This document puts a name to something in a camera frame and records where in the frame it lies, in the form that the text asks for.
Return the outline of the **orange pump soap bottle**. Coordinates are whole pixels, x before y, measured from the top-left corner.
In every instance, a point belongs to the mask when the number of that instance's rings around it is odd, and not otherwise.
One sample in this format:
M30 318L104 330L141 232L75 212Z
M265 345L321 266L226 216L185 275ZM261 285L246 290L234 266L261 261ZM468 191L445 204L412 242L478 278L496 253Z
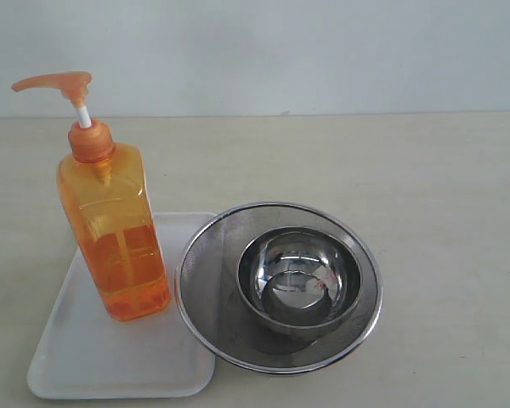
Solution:
M86 71L32 76L12 85L58 89L76 111L71 153L57 169L65 215L108 315L135 320L164 310L171 294L137 147L113 140L88 113Z

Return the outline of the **stainless steel bowl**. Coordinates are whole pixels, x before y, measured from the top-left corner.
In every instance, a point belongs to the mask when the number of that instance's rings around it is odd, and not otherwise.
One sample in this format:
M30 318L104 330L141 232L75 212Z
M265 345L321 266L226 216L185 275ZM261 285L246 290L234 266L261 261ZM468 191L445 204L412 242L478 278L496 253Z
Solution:
M262 326L303 342L345 322L360 303L363 283L358 259L344 242L301 226L254 238L240 256L235 280Z

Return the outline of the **steel mesh strainer basket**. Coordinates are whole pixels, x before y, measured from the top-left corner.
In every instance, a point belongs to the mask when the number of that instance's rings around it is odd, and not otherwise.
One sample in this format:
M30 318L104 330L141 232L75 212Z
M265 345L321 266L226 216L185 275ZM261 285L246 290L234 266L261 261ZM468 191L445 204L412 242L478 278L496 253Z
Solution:
M236 285L237 264L246 246L265 231L286 226L337 237L361 267L357 309L335 331L312 341L262 326L246 309ZM185 324L204 347L235 366L272 375L315 371L339 361L370 335L383 303L381 274L367 245L331 215L283 201L232 208L204 224L184 249L175 294Z

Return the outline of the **white rectangular plastic tray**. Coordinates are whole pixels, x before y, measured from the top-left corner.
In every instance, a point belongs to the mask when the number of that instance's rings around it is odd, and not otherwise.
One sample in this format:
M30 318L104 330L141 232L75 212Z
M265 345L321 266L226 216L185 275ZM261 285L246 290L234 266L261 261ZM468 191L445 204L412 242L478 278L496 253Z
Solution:
M204 389L214 366L175 302L137 320L112 319L76 252L26 382L48 400L178 398Z

